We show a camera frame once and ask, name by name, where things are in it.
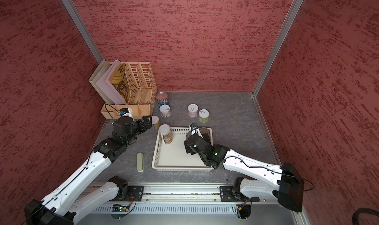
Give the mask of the dark can brown lid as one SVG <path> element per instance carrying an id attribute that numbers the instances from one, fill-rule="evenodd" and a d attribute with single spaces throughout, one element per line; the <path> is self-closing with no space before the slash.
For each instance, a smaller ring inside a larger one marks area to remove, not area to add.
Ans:
<path id="1" fill-rule="evenodd" d="M 210 136 L 210 130 L 208 128 L 206 128 L 206 127 L 200 128 L 199 131 L 200 131 L 200 133 L 201 133 L 202 136 L 205 136 L 205 135 Z"/>

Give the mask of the tall yellow blue can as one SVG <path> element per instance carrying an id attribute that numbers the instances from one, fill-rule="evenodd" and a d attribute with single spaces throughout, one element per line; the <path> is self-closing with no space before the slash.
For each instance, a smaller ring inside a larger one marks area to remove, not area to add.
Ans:
<path id="1" fill-rule="evenodd" d="M 163 124 L 159 127 L 160 136 L 165 144 L 171 144 L 173 141 L 172 131 L 168 124 Z"/>

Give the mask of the white plastic basket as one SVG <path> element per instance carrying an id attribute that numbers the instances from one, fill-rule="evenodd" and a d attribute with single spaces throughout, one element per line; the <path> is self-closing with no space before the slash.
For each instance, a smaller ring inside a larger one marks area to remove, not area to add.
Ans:
<path id="1" fill-rule="evenodd" d="M 209 172 L 213 168 L 206 166 L 198 155 L 186 153 L 184 141 L 190 132 L 189 127 L 172 127 L 173 141 L 166 144 L 160 133 L 157 135 L 152 168 L 157 171 L 199 171 Z"/>

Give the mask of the blue can pink lid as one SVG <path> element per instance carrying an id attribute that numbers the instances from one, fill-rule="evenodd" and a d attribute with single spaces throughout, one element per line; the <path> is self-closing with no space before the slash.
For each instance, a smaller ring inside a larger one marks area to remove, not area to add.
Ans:
<path id="1" fill-rule="evenodd" d="M 192 136 L 192 132 L 188 132 L 187 135 L 186 135 L 186 140 L 188 140 L 190 137 Z"/>
<path id="2" fill-rule="evenodd" d="M 162 105 L 169 105 L 168 95 L 165 92 L 157 93 L 156 99 L 158 101 L 159 107 Z"/>

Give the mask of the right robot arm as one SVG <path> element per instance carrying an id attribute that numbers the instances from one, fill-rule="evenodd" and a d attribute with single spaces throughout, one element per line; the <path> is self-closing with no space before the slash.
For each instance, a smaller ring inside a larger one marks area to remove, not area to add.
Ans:
<path id="1" fill-rule="evenodd" d="M 251 159 L 226 146 L 212 146 L 197 133 L 190 135 L 184 146 L 188 154 L 199 155 L 206 166 L 217 169 L 222 165 L 226 170 L 265 183 L 280 205 L 294 212 L 302 212 L 305 180 L 293 165 L 285 163 L 280 166 Z"/>

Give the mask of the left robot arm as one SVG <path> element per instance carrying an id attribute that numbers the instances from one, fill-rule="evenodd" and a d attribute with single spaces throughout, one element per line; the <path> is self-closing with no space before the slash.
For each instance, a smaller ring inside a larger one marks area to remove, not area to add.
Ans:
<path id="1" fill-rule="evenodd" d="M 138 135 L 152 128 L 152 117 L 134 121 L 121 116 L 113 122 L 112 135 L 91 151 L 88 159 L 57 189 L 42 200 L 32 200 L 25 211 L 27 225 L 75 225 L 107 201 L 136 201 L 128 190 L 128 182 L 118 176 L 110 178 L 101 188 L 80 198 L 93 180 L 133 144 Z"/>

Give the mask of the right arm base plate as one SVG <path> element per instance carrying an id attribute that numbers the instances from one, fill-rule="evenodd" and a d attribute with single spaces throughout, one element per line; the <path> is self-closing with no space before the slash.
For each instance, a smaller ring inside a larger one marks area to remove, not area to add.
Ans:
<path id="1" fill-rule="evenodd" d="M 238 198 L 233 193 L 233 186 L 220 186 L 220 200 L 222 202 L 244 202 L 246 199 Z"/>

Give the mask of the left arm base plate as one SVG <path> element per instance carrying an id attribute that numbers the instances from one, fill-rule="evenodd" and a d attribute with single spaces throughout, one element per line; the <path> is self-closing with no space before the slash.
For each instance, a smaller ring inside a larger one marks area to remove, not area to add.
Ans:
<path id="1" fill-rule="evenodd" d="M 144 186 L 122 186 L 115 201 L 141 201 L 144 193 Z"/>

